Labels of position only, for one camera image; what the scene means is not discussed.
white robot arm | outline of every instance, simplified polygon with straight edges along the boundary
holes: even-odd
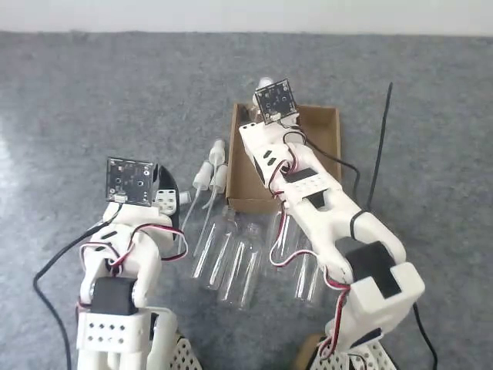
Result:
[[[159,186],[152,201],[152,181],[145,183],[150,170],[142,171],[140,164],[109,160],[109,194],[124,204],[110,203],[102,220],[114,218],[111,224],[81,246],[86,274],[79,292],[80,370],[163,370],[173,362],[179,340],[176,316],[166,308],[148,307],[148,297],[162,261],[185,257],[188,246],[185,241],[185,251],[161,257],[173,247],[173,235],[183,235],[170,218],[178,208],[177,192]],[[194,368],[201,368],[196,358],[194,362]]]
[[[424,282],[406,262],[399,239],[373,214],[363,213],[305,145],[287,80],[261,86],[255,98],[264,122],[240,127],[246,154],[263,185],[310,239],[320,268],[347,285],[334,350],[375,342],[404,319]],[[343,237],[365,245],[343,255],[336,247]],[[327,324],[329,339],[334,326],[334,320]]]

white wall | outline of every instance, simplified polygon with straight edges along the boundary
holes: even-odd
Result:
[[[492,0],[0,0],[20,32],[493,35]]]

circuit board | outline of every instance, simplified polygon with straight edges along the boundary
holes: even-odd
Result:
[[[293,92],[287,79],[256,90],[255,97],[266,125],[297,113]]]
[[[106,200],[151,207],[154,163],[123,158],[108,158]]]

clear plastic bottle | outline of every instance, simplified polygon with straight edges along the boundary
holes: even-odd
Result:
[[[225,206],[223,212],[210,221],[203,239],[197,245],[192,278],[207,289],[217,290],[238,234],[235,211]]]
[[[261,228],[250,223],[237,238],[223,282],[221,283],[218,301],[239,309],[250,306],[253,292],[260,275],[260,264],[263,258],[263,241]]]
[[[311,243],[305,235],[300,238],[297,249],[311,249]],[[304,254],[297,259],[300,262],[296,267],[294,298],[305,302],[310,307],[321,308],[327,291],[324,273],[318,267],[314,256]]]
[[[279,233],[281,215],[282,213],[279,211],[274,214],[270,220],[269,228],[267,230],[267,260],[269,259],[270,249],[276,242],[276,237]],[[301,229],[296,221],[291,216],[287,216],[284,231],[280,235],[280,243],[276,246],[272,253],[273,260],[281,262],[294,253],[297,250],[300,235]],[[286,267],[274,267],[271,263],[265,263],[264,274],[266,276],[271,276],[282,280],[289,280],[294,277],[297,264],[298,259],[292,261]]]

cardboard box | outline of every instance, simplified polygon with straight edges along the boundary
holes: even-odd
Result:
[[[230,155],[228,160],[228,178],[226,183],[226,198],[228,204],[238,212],[271,213],[279,209],[277,200],[266,188],[253,168],[245,149],[238,128],[242,122],[242,111],[250,106],[236,103],[233,107],[231,122]],[[298,106],[300,125],[307,137],[322,150],[340,158],[340,123],[339,111],[330,106]],[[337,180],[341,179],[340,164],[329,160],[314,151],[325,169]]]

